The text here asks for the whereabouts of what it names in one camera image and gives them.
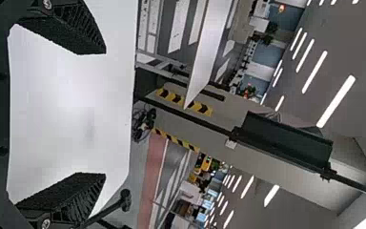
motor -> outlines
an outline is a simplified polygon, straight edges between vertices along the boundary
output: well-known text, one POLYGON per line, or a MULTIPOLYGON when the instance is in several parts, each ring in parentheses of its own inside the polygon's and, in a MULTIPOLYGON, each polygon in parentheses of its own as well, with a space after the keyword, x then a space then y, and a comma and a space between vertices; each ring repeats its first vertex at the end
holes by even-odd
POLYGON ((156 120, 156 109, 142 109, 132 114, 132 140, 139 143, 151 132, 156 120))

white panel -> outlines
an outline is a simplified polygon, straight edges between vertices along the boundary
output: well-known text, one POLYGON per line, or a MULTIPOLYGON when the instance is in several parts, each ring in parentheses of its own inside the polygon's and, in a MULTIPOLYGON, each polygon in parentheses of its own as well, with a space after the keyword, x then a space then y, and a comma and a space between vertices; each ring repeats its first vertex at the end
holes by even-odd
POLYGON ((271 45, 274 45, 276 47, 279 47, 282 50, 287 49, 287 43, 284 43, 284 42, 279 41, 279 40, 273 40, 272 43, 271 43, 271 45))
POLYGON ((227 23, 227 29, 229 29, 233 24, 234 14, 236 13, 236 8, 237 8, 237 2, 238 2, 238 0, 234 0, 234 5, 233 5, 233 8, 231 9, 230 18, 228 19, 228 23, 227 23))
POLYGON ((245 74, 249 74, 251 76, 254 76, 259 79, 263 79, 267 82, 270 82, 272 80, 273 74, 275 72, 275 69, 270 68, 265 65, 261 65, 255 62, 251 62, 248 65, 248 69, 246 70, 245 74))
POLYGON ((146 54, 138 53, 136 55, 136 61, 140 62, 140 63, 143 63, 143 64, 148 64, 153 60, 155 60, 155 58, 153 58, 151 56, 148 56, 146 54))
POLYGON ((153 36, 153 35, 148 35, 147 52, 150 52, 150 53, 154 53, 155 52, 155 42, 156 42, 156 37, 153 36))
POLYGON ((201 30, 201 22, 203 21, 204 12, 206 9, 206 3, 207 0, 198 0, 197 8, 195 9, 192 32, 190 33, 189 45, 198 41, 201 30))
POLYGON ((227 41, 227 45, 225 46, 223 56, 227 55, 233 48, 234 48, 234 41, 233 40, 227 41))
POLYGON ((225 63, 218 69, 218 72, 216 73, 215 82, 218 82, 219 78, 224 75, 224 73, 228 69, 228 64, 230 63, 231 58, 227 59, 225 63))
POLYGON ((232 0, 213 0, 213 3, 207 7, 203 31, 198 43, 197 55, 186 94, 185 109, 210 81, 231 2, 232 0))
POLYGON ((153 34, 157 33, 159 10, 160 0, 151 0, 150 27, 148 28, 148 31, 153 34))
POLYGON ((103 173, 95 214, 129 172, 137 1, 86 3, 107 54, 76 55, 22 27, 10 30, 13 202, 76 172, 103 173))
POLYGON ((275 0, 277 3, 284 3, 298 8, 305 8, 308 0, 275 0))
POLYGON ((176 8, 174 9, 173 26, 171 31, 171 39, 169 41, 168 53, 177 51, 182 46, 183 32, 186 26, 189 5, 190 0, 176 1, 176 8))
POLYGON ((148 10, 149 1, 143 1, 141 5, 141 13, 139 18, 139 34, 138 34, 138 49, 145 50, 145 42, 147 41, 148 31, 148 10))
POLYGON ((265 32, 267 26, 269 25, 269 20, 260 17, 251 17, 251 22, 249 25, 254 26, 255 31, 265 32))

black metal structure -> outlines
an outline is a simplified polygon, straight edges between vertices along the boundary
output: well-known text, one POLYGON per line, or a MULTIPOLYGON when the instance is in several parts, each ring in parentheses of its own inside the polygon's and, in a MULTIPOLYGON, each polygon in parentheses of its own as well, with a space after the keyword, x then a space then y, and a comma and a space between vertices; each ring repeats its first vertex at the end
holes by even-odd
POLYGON ((74 226, 88 219, 106 180, 104 174, 77 173, 16 203, 34 228, 44 220, 74 226))
POLYGON ((280 123, 273 123, 269 118, 257 114, 248 114, 247 120, 245 120, 242 127, 235 127, 232 131, 228 131, 208 121, 180 112, 150 98, 137 94, 134 96, 142 102, 225 135, 230 140, 236 141, 243 146, 256 148, 265 154, 292 163, 304 170, 318 173, 322 179, 328 181, 331 179, 336 180, 366 194, 365 185, 343 177, 331 169, 329 156, 332 151, 333 142, 318 135, 312 135, 280 123), (270 138, 269 133, 271 132, 278 132, 279 134, 270 138), (317 148, 312 149, 309 146, 304 146, 301 144, 302 142, 305 144, 312 144, 312 146, 317 148))
MULTIPOLYGON (((99 217, 87 219, 100 194, 104 175, 76 174, 69 177, 19 202, 17 207, 21 211, 9 199, 6 190, 10 156, 10 67, 7 39, 10 28, 16 23, 75 53, 106 52, 100 31, 82 0, 56 0, 55 4, 51 0, 0 0, 0 229, 48 226, 52 229, 70 229, 87 220, 94 223, 109 213, 99 213, 99 217)), ((124 211, 129 209, 130 192, 125 190, 122 194, 122 198, 111 210, 119 207, 124 211)))
POLYGON ((106 44, 83 0, 34 0, 19 25, 76 54, 106 53, 106 44))

bolt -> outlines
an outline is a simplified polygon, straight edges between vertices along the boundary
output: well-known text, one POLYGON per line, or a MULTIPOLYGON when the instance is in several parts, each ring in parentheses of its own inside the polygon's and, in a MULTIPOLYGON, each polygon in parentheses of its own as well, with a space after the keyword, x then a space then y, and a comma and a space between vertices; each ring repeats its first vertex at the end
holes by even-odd
POLYGON ((50 0, 43 0, 43 4, 44 4, 44 7, 47 9, 47 10, 51 10, 52 8, 52 3, 50 0))
POLYGON ((49 229, 51 221, 49 219, 44 219, 43 223, 41 224, 41 229, 49 229))
POLYGON ((6 156, 9 153, 9 149, 5 146, 0 147, 0 156, 6 156))

white ceiling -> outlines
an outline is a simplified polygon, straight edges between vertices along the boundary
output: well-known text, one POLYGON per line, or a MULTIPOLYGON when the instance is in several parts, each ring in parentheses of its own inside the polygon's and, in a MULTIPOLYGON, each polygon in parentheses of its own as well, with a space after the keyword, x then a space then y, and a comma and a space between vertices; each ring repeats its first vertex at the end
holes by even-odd
POLYGON ((346 78, 356 77, 349 91, 326 128, 347 136, 366 137, 366 1, 353 5, 352 0, 337 1, 335 5, 325 1, 323 6, 313 1, 301 18, 299 27, 308 33, 307 39, 295 61, 292 52, 284 54, 283 67, 277 86, 270 89, 265 104, 275 107, 279 98, 286 99, 281 111, 317 123, 335 97, 346 78), (309 41, 315 45, 300 73, 296 65, 309 41), (323 51, 328 56, 307 93, 301 89, 323 51))

